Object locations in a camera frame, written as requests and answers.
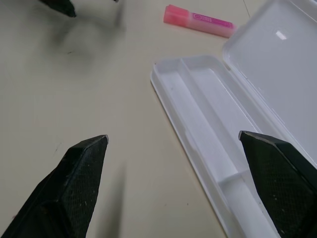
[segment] table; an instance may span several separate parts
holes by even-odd
[[[70,146],[108,134],[88,238],[225,237],[150,72],[161,58],[221,58],[225,42],[163,24],[166,5],[242,25],[260,0],[73,2],[75,19],[0,1],[0,233]]]

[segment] highlighter label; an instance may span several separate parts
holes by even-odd
[[[196,20],[199,20],[199,21],[212,23],[212,24],[216,24],[216,25],[219,25],[219,26],[223,26],[223,27],[227,27],[227,28],[232,28],[233,29],[233,24],[231,22],[219,20],[219,19],[212,18],[212,17],[209,17],[209,16],[200,15],[200,14],[197,14],[197,13],[193,13],[193,18],[196,19]]]

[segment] pink highlighter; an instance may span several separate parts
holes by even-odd
[[[164,22],[227,38],[232,36],[236,30],[236,26],[231,22],[192,13],[186,9],[173,5],[168,5],[166,7]]]

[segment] highlighter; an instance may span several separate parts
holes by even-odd
[[[193,13],[173,5],[166,7],[163,21],[168,24],[182,26],[227,38],[232,36],[236,30],[236,26],[231,22]]]

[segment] highlighter cap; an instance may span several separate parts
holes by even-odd
[[[168,5],[165,9],[164,22],[176,26],[186,27],[189,21],[190,13],[188,10]]]

